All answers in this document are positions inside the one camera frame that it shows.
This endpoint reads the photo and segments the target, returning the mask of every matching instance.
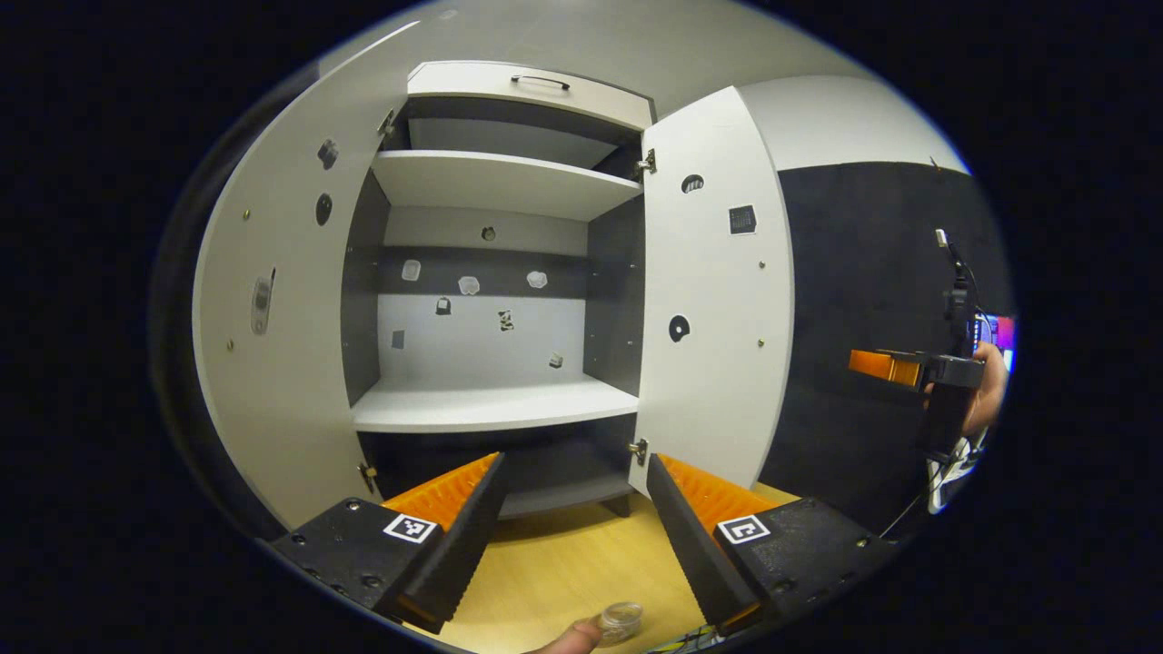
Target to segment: open cabinet door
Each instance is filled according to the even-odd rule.
[[[645,299],[635,441],[743,488],[771,445],[792,342],[779,180],[735,87],[648,128]],[[634,457],[629,483],[647,491]]]
[[[267,126],[223,187],[199,253],[202,396],[235,467],[288,528],[344,497],[374,497],[357,470],[340,297],[378,129],[407,97],[411,27],[331,70]]]

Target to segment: door hinge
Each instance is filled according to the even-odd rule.
[[[372,485],[372,479],[376,478],[376,469],[366,463],[361,463],[356,467],[359,470],[359,476],[363,477],[365,484],[368,484],[368,492],[374,493],[376,486]]]
[[[636,443],[628,443],[626,446],[626,449],[633,452],[634,455],[637,456],[637,458],[638,458],[638,465],[645,465],[647,464],[647,450],[649,448],[650,448],[650,443],[648,443],[645,439],[638,439],[638,442],[636,442]]]
[[[655,164],[654,148],[647,150],[647,158],[634,164],[634,175],[637,178],[642,178],[642,171],[649,170],[650,172],[658,172],[658,166]]]
[[[387,111],[387,115],[384,116],[384,122],[379,123],[379,129],[377,129],[376,131],[378,131],[380,136],[385,136],[385,137],[386,136],[391,136],[392,131],[395,130],[395,126],[393,125],[393,121],[395,121],[395,109],[394,108]]]

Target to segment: white shelf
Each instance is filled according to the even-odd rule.
[[[638,398],[587,375],[566,382],[478,389],[409,389],[380,379],[351,407],[361,432],[486,432],[609,418]]]
[[[642,185],[571,165],[452,150],[379,152],[371,165],[392,206],[519,212],[590,222]]]

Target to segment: human hand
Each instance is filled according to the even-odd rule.
[[[556,640],[526,654],[590,654],[601,640],[601,630],[592,620],[578,620]]]
[[[965,414],[965,422],[962,425],[961,434],[980,433],[982,429],[993,425],[1001,412],[1001,400],[1005,399],[1006,385],[1009,383],[1009,371],[1006,370],[1006,362],[1001,357],[1001,350],[993,343],[979,343],[973,358],[985,362],[985,370],[982,374],[982,386],[973,393],[973,400],[969,405]],[[933,393],[933,384],[925,386],[925,394]],[[929,407],[929,400],[925,400],[925,408]]]

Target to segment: cabinet handle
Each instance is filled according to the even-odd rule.
[[[570,90],[570,85],[569,84],[565,84],[564,81],[561,81],[558,79],[549,79],[548,77],[536,77],[536,76],[531,76],[531,74],[514,74],[513,77],[509,78],[509,81],[516,84],[521,79],[540,79],[542,81],[552,81],[554,84],[561,84],[562,85],[562,91],[569,91]]]

